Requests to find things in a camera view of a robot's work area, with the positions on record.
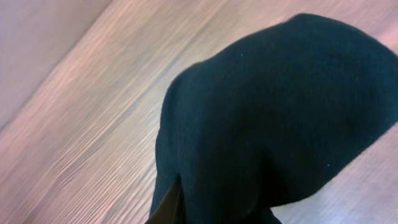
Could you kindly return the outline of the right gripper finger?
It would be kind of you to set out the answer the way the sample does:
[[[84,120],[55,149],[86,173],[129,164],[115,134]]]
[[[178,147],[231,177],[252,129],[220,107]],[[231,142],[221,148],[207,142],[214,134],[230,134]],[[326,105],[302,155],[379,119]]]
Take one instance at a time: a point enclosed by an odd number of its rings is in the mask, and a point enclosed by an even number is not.
[[[183,190],[177,177],[146,224],[183,224]]]

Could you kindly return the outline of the black cloth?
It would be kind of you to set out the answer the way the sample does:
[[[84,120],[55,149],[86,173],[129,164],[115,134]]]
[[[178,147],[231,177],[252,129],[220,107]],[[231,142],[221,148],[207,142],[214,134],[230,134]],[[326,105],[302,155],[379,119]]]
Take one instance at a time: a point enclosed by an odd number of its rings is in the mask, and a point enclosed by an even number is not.
[[[397,55],[297,14],[173,80],[150,215],[180,177],[183,223],[277,223],[273,207],[317,193],[396,122]]]

